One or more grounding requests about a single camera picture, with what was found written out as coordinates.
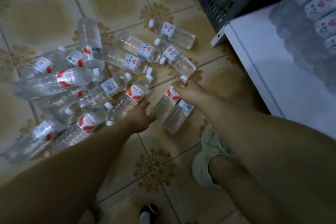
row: foot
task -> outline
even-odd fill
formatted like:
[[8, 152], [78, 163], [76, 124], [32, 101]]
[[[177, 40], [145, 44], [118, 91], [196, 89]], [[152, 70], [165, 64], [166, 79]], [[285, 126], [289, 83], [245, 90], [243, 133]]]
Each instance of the foot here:
[[154, 224], [158, 218], [158, 214], [158, 208], [154, 204], [149, 203], [148, 205], [144, 205], [141, 209], [140, 223]]
[[211, 159], [218, 154], [230, 157], [230, 152], [219, 136], [214, 133], [211, 124], [208, 124], [203, 131], [201, 146], [201, 152], [197, 154], [192, 161], [192, 175], [196, 182], [204, 188], [209, 188], [211, 186], [220, 187], [214, 184], [212, 177], [209, 174], [209, 163]]

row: person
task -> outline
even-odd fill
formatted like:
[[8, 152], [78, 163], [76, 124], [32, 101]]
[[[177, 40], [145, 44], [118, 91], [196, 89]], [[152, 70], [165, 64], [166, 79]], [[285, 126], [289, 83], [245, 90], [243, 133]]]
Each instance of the person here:
[[[200, 185], [224, 188], [252, 224], [336, 223], [333, 139], [236, 106], [191, 80], [174, 89], [210, 122], [192, 162]], [[77, 223], [125, 141], [155, 120], [148, 104], [4, 184], [0, 223]]]

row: white shoe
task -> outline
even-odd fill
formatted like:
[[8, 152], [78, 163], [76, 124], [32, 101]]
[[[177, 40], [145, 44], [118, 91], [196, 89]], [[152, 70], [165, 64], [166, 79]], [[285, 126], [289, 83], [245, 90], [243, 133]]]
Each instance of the white shoe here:
[[211, 186], [220, 187], [213, 183], [211, 175], [209, 174], [210, 160], [218, 155], [223, 154], [230, 157], [229, 149], [221, 141], [220, 137], [214, 133], [212, 125], [208, 124], [201, 137], [202, 150], [197, 154], [192, 161], [191, 171], [196, 182], [204, 187], [209, 188]]

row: hand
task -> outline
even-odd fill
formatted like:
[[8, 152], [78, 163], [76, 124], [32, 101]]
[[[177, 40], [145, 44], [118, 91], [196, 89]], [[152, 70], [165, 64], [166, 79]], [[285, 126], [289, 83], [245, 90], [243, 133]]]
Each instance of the hand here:
[[153, 115], [146, 114], [146, 108], [149, 106], [148, 101], [143, 101], [135, 106], [124, 117], [130, 123], [130, 129], [133, 133], [145, 131], [149, 125], [156, 120]]
[[202, 101], [207, 93], [201, 85], [193, 80], [187, 81], [186, 86], [183, 88], [177, 84], [174, 84], [174, 90], [181, 96], [183, 101], [188, 104], [198, 105], [199, 101]]

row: white bottle cap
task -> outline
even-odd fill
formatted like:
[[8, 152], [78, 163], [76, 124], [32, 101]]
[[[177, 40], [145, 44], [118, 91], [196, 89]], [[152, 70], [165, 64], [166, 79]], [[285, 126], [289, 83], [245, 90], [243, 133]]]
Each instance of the white bottle cap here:
[[73, 114], [74, 114], [74, 111], [71, 110], [69, 107], [66, 108], [64, 111], [65, 111], [65, 113], [66, 113], [67, 115], [73, 115]]
[[60, 51], [64, 52], [65, 48], [63, 46], [59, 46], [57, 49], [59, 49]]
[[112, 109], [112, 107], [113, 107], [113, 105], [111, 105], [109, 102], [106, 102], [105, 104], [104, 104], [104, 106], [107, 108], [107, 110], [111, 110]]
[[161, 65], [163, 65], [165, 62], [166, 62], [166, 58], [165, 58], [165, 57], [162, 57], [162, 58], [160, 59], [160, 61], [159, 61], [159, 63], [160, 63]]
[[98, 68], [95, 68], [95, 69], [93, 70], [93, 74], [94, 74], [94, 76], [95, 76], [96, 78], [99, 77], [99, 76], [100, 76], [99, 69], [98, 69]]
[[127, 79], [128, 82], [130, 80], [132, 80], [132, 76], [130, 75], [130, 73], [125, 73], [125, 77], [126, 77], [126, 79]]
[[154, 20], [150, 20], [149, 23], [148, 23], [148, 26], [150, 28], [152, 28], [154, 26]]
[[150, 81], [153, 81], [153, 77], [150, 74], [146, 74], [146, 78]]
[[160, 39], [160, 38], [157, 38], [157, 39], [154, 41], [155, 46], [158, 46], [160, 43], [161, 43], [161, 39]]
[[183, 81], [188, 81], [188, 77], [186, 77], [186, 76], [184, 76], [184, 75], [182, 75], [181, 77], [180, 77]]
[[149, 67], [148, 69], [147, 69], [147, 72], [146, 72], [146, 74], [151, 74], [153, 72], [153, 68], [152, 67]]

